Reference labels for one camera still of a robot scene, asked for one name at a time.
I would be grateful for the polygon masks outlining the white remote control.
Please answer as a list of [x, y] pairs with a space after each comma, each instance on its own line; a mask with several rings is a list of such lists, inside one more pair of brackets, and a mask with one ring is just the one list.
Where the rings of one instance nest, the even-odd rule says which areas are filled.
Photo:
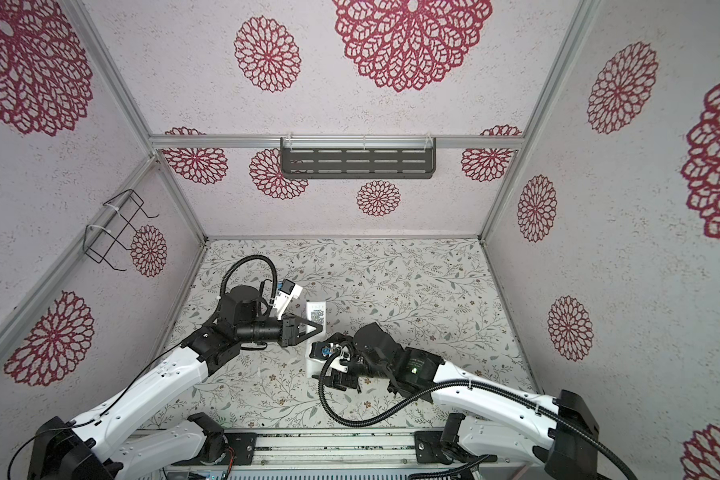
[[308, 339], [306, 342], [306, 350], [305, 350], [305, 373], [307, 375], [308, 379], [314, 379], [316, 378], [323, 366], [324, 361], [316, 361], [309, 358], [309, 353], [311, 350], [311, 345], [314, 342], [317, 341], [326, 341], [328, 337], [327, 333], [327, 303], [324, 301], [308, 301], [306, 303], [306, 316], [308, 320], [312, 320], [315, 322], [322, 321], [324, 324], [324, 330], [322, 333], [316, 335], [315, 337]]

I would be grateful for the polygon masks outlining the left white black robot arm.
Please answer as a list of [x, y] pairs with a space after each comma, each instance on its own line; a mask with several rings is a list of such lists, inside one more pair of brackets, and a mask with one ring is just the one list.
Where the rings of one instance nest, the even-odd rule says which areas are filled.
[[139, 479], [177, 461], [213, 462], [225, 451], [225, 430], [204, 413], [166, 432], [131, 435], [166, 404], [200, 384], [243, 351], [298, 345], [324, 330], [321, 321], [288, 312], [301, 286], [279, 279], [260, 254], [224, 274], [211, 316], [176, 346], [149, 362], [121, 392], [69, 421], [44, 423], [27, 441], [30, 479]]

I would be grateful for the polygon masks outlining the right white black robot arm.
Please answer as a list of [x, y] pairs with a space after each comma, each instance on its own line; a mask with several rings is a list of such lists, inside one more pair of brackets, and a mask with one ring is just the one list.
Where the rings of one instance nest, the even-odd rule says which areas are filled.
[[[422, 400], [448, 412], [440, 447], [448, 459], [471, 468], [507, 456], [542, 467], [552, 479], [598, 479], [598, 460], [605, 457], [625, 478], [636, 476], [600, 441], [599, 424], [575, 392], [550, 396], [503, 386], [429, 351], [404, 347], [377, 323], [318, 341], [309, 357], [320, 365], [314, 375], [319, 402], [342, 426], [371, 427]], [[326, 391], [357, 389], [362, 377], [387, 380], [400, 401], [368, 419], [343, 417]]]

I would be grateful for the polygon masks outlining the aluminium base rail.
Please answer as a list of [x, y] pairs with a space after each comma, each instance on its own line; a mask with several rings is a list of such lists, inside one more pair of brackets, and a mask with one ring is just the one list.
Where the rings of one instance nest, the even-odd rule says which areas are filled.
[[445, 468], [433, 428], [228, 429], [234, 461], [213, 470], [322, 470]]

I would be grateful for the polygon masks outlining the dark grey wall shelf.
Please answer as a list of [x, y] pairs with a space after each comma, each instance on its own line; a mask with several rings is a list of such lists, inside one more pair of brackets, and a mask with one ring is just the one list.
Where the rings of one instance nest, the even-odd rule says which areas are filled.
[[436, 166], [436, 140], [431, 137], [410, 146], [280, 140], [280, 169], [289, 180], [428, 180]]

